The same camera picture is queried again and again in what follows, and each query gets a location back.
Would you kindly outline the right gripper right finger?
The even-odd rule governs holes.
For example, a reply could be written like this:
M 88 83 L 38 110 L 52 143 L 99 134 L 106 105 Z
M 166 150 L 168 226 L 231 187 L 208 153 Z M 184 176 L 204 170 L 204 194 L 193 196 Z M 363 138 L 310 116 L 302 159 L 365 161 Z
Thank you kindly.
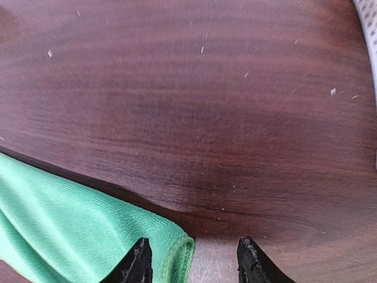
M 295 283 L 249 236 L 239 239 L 237 262 L 240 283 Z

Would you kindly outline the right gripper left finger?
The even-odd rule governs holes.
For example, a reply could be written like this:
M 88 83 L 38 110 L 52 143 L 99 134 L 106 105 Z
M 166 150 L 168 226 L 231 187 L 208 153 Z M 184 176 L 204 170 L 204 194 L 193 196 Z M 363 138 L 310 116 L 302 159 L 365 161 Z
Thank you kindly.
M 152 283 L 152 250 L 148 238 L 140 238 L 101 283 Z

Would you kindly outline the green microfiber towel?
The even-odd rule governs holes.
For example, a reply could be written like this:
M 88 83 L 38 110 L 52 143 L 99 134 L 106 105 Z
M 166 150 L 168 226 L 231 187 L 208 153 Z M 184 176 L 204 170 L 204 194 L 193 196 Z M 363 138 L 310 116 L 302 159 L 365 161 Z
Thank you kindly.
M 174 222 L 1 156 L 1 259 L 31 282 L 100 282 L 140 239 L 154 282 L 186 282 L 194 240 Z

